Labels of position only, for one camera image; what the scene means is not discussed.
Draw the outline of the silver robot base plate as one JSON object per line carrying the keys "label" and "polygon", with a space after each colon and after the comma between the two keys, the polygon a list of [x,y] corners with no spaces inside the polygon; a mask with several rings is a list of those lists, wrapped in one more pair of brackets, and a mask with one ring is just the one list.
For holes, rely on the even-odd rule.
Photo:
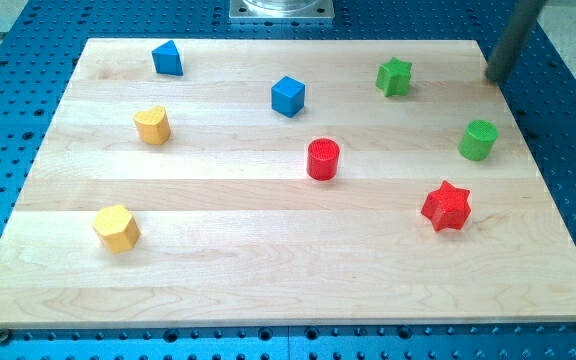
{"label": "silver robot base plate", "polygon": [[230,0],[229,18],[235,20],[323,19],[335,17],[332,0]]}

